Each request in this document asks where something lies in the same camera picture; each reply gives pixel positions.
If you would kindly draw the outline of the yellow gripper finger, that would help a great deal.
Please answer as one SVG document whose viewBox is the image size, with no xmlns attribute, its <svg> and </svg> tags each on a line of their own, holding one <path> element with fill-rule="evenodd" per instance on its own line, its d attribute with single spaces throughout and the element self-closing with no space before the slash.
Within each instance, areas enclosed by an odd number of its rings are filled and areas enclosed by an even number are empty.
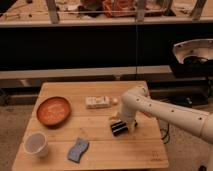
<svg viewBox="0 0 213 171">
<path fill-rule="evenodd" d="M 118 120 L 119 117 L 118 117 L 118 115 L 111 115 L 108 119 L 109 119 L 110 121 L 111 121 L 111 120 Z"/>
<path fill-rule="evenodd" d="M 132 123 L 128 123 L 128 124 L 127 124 L 127 127 L 128 127 L 129 133 L 133 134 L 134 131 L 135 131 L 135 128 L 137 127 L 137 122 L 134 121 L 134 122 L 132 122 Z"/>
</svg>

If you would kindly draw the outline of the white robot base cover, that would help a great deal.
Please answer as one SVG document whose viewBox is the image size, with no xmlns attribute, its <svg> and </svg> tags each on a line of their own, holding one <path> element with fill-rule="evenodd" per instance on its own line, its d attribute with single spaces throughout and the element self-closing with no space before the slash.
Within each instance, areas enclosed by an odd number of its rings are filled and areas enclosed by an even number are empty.
<svg viewBox="0 0 213 171">
<path fill-rule="evenodd" d="M 213 59 L 213 38 L 187 40 L 173 45 L 174 56 L 180 64 L 190 56 Z"/>
</svg>

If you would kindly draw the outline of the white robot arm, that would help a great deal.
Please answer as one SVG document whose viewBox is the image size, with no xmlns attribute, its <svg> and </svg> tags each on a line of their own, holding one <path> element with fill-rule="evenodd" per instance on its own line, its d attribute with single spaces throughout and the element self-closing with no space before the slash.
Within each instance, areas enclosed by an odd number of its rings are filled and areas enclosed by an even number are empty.
<svg viewBox="0 0 213 171">
<path fill-rule="evenodd" d="M 132 126 L 137 112 L 164 120 L 213 145 L 213 114 L 209 112 L 153 100 L 148 89 L 138 85 L 122 94 L 120 109 L 110 119 Z"/>
</svg>

